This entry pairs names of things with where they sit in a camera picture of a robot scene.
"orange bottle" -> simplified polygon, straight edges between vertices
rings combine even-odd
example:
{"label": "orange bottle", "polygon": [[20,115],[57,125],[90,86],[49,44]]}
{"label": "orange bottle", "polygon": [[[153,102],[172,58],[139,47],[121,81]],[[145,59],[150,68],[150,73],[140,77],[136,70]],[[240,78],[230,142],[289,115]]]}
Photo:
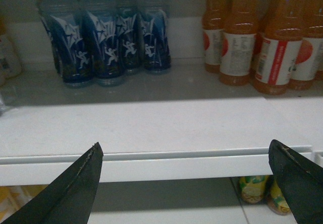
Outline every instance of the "orange bottle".
{"label": "orange bottle", "polygon": [[265,29],[253,86],[261,93],[286,92],[303,38],[305,0],[279,0]]}
{"label": "orange bottle", "polygon": [[252,56],[252,60],[251,60],[251,68],[250,68],[251,79],[254,79],[254,75],[256,74],[256,70],[257,70],[257,66],[258,66],[257,62],[258,62],[259,55],[261,52],[261,46],[262,46],[262,41],[264,38],[264,31],[265,31],[266,25],[275,16],[278,2],[279,2],[279,0],[271,0],[265,16],[259,21],[256,42],[254,45],[253,56]]}
{"label": "orange bottle", "polygon": [[257,0],[233,0],[225,21],[220,81],[227,85],[249,82],[250,62],[258,30]]}
{"label": "orange bottle", "polygon": [[304,38],[288,87],[309,89],[320,63],[323,63],[323,0],[306,0]]}
{"label": "orange bottle", "polygon": [[206,11],[202,18],[205,69],[211,73],[218,73],[220,70],[223,27],[227,10],[227,0],[206,0]]}

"yellow can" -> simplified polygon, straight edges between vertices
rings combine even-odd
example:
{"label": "yellow can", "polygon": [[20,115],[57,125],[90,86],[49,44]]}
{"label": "yellow can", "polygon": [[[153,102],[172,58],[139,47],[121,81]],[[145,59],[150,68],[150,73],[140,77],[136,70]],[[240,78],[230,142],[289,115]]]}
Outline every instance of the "yellow can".
{"label": "yellow can", "polygon": [[245,176],[239,179],[241,198],[250,204],[256,204],[264,198],[266,182],[269,176]]}

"bottle label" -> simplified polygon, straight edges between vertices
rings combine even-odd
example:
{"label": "bottle label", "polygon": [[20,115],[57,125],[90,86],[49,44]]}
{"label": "bottle label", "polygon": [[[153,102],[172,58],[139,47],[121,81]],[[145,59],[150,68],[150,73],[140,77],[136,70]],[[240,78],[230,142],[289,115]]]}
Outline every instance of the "bottle label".
{"label": "bottle label", "polygon": [[319,63],[323,61],[323,38],[303,38],[292,79],[309,81],[314,79]]}
{"label": "bottle label", "polygon": [[119,37],[119,56],[126,69],[140,66],[138,14],[132,8],[119,9],[117,34]]}
{"label": "bottle label", "polygon": [[251,68],[256,71],[258,67],[258,60],[261,52],[261,47],[262,47],[262,42],[264,39],[264,33],[263,32],[258,32],[256,36],[256,42],[254,44],[253,48],[253,56],[251,60]]}
{"label": "bottle label", "polygon": [[171,67],[168,47],[168,17],[161,8],[146,8],[141,16],[144,40],[144,67],[150,71],[161,71]]}
{"label": "bottle label", "polygon": [[269,85],[288,84],[301,43],[264,38],[256,79]]}
{"label": "bottle label", "polygon": [[72,14],[65,16],[51,15],[46,23],[50,28],[53,42],[58,48],[62,60],[62,77],[65,83],[81,83],[91,79],[92,63],[85,48],[80,23]]}
{"label": "bottle label", "polygon": [[115,78],[124,73],[119,60],[119,40],[116,18],[107,13],[86,12],[84,33],[86,44],[94,60],[94,72],[98,78]]}
{"label": "bottle label", "polygon": [[230,76],[246,76],[249,74],[255,35],[224,33],[221,73]]}
{"label": "bottle label", "polygon": [[223,29],[204,30],[205,62],[210,65],[220,65],[223,44]]}

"blue label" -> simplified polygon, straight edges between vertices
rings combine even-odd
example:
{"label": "blue label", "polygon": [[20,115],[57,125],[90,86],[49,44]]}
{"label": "blue label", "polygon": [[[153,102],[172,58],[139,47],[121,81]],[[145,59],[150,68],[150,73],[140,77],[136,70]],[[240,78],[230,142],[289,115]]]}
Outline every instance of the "blue label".
{"label": "blue label", "polygon": [[81,83],[93,77],[92,64],[81,36],[79,23],[72,14],[50,16],[46,20],[52,41],[62,61],[62,77],[65,83]]}
{"label": "blue label", "polygon": [[133,8],[119,9],[117,31],[119,36],[119,56],[126,69],[140,66],[138,14]]}
{"label": "blue label", "polygon": [[162,9],[146,9],[145,13],[141,14],[145,49],[144,67],[148,70],[161,71],[171,66],[167,22],[167,15]]}
{"label": "blue label", "polygon": [[115,17],[110,14],[94,15],[87,11],[84,27],[96,77],[115,78],[122,75],[125,69],[119,60]]}

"white bottle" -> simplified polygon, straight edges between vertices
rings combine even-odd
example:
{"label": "white bottle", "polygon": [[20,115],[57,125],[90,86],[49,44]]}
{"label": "white bottle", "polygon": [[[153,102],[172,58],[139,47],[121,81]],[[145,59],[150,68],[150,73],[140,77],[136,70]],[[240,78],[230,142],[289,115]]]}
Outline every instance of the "white bottle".
{"label": "white bottle", "polygon": [[3,20],[0,20],[0,54],[2,59],[0,61],[1,67],[5,73],[6,78],[16,77],[21,73],[21,64],[14,51],[14,48],[9,41],[6,28]]}

